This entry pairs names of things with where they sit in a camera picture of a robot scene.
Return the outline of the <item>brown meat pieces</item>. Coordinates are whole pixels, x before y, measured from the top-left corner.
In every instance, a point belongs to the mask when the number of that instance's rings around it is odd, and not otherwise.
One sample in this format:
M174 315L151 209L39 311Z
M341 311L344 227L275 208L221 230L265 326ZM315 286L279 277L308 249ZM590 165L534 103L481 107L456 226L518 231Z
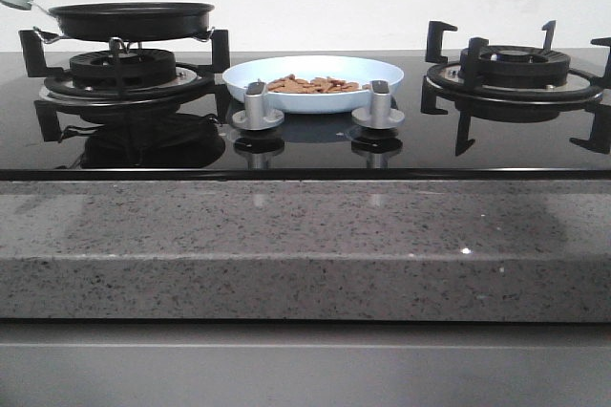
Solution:
M272 80L266 85L269 92L284 94L338 94L351 93L371 88L370 84L360 84L341 78L317 76L304 79L294 74Z

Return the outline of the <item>light blue plate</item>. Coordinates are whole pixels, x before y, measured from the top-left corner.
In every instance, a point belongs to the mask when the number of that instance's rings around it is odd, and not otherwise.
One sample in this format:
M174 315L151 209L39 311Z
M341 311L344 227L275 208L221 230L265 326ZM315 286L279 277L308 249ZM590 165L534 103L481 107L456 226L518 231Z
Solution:
M237 101L249 83L270 83L287 75L310 80L317 76L331 76L363 86L372 80L385 80L395 94L404 72L389 63L363 57L338 55L292 55L252 60L230 67L222 74L227 90ZM285 113L337 114L350 112L369 103L368 90L338 94L290 94L268 92L269 104Z

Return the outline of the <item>black frying pan mint handle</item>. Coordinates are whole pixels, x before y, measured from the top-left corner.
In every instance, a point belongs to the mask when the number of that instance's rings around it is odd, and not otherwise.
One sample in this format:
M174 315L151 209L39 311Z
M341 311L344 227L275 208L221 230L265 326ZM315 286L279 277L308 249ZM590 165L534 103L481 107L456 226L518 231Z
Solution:
M58 6L45 13L57 22L61 39L148 42L202 39L214 8L193 2L127 2Z

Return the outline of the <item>silver stove knob near pan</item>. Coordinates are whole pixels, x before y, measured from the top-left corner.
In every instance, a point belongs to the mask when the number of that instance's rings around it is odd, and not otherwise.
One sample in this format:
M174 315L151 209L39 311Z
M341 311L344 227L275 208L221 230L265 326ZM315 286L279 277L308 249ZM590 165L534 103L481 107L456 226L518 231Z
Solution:
M284 122L284 113L269 104L266 94L264 82L252 82L247 86L243 96L244 109L232 117L237 128L262 131L275 128Z

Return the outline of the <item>silver stove knob near gripper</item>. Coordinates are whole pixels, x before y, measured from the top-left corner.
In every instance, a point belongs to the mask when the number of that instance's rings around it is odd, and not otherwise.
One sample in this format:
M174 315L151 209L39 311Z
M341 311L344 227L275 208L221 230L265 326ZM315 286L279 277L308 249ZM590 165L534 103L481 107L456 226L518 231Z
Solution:
M386 130L400 126L405 120L405 114L391 107L392 94L388 82L372 80L369 90L369 105L351 112L353 122L374 130Z

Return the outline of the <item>black pan support grate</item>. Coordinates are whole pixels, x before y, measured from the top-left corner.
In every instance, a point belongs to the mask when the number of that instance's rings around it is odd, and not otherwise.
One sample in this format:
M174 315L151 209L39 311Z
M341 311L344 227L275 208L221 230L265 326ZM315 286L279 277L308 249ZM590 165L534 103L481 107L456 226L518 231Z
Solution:
M49 32L42 32L37 28L21 31L19 35L28 76L42 77L45 80L49 76L61 75L69 70L70 61L67 69L50 67L47 65L43 45L49 41L57 40L59 38L57 35ZM224 72L230 66L228 31L211 31L208 32L204 38L212 43L211 63L198 66L201 66L204 70L213 74L215 78L216 74ZM140 46L133 49L129 42L118 37L110 39L108 44L109 48L104 51L110 51L114 54L119 51L128 53L131 50L144 49Z

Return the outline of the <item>black empty burner grate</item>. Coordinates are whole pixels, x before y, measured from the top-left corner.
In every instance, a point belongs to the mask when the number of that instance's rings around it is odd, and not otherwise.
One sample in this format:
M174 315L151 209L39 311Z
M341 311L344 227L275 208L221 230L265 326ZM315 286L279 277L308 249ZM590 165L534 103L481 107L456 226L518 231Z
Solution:
M601 103L610 88L610 66L601 76L573 69L571 57L552 49L554 20L542 26L540 48L492 45L474 37L459 59L442 54L443 34L457 27L441 21L429 23L425 61L432 66L422 83L421 112L445 115L436 101L442 97L459 112L454 153L459 156L473 144L471 120L505 123L541 123L562 112L584 110L594 115L587 139L570 142L596 153L610 152L610 107Z

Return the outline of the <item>black glass gas cooktop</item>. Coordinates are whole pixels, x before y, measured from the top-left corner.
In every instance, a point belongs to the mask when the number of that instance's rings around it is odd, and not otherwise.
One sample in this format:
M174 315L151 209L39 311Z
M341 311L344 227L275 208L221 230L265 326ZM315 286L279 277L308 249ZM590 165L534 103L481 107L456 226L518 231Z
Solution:
M405 74L402 126L368 131L349 114L235 128L241 104L217 84L183 104L103 113L51 105L19 53L1 56L5 181L606 179L610 100L525 110L426 87L421 52L381 53Z

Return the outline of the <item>black burner without pan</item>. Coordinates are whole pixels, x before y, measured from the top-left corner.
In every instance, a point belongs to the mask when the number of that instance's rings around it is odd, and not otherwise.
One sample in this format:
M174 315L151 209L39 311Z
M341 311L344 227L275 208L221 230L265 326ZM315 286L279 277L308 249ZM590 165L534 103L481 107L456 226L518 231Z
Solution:
M442 94L507 106L574 108L602 100L598 77L573 69L568 54L524 46L484 46L477 60L464 49L457 61L437 64L426 82Z

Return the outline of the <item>black burner under pan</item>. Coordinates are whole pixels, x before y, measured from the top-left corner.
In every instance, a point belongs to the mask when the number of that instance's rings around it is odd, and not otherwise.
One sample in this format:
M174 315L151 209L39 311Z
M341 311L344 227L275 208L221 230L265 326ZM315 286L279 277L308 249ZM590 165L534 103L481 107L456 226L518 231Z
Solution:
M41 96L73 106L135 105L195 96L213 83L213 74L179 64L169 51L102 51L72 57L69 70L44 80Z

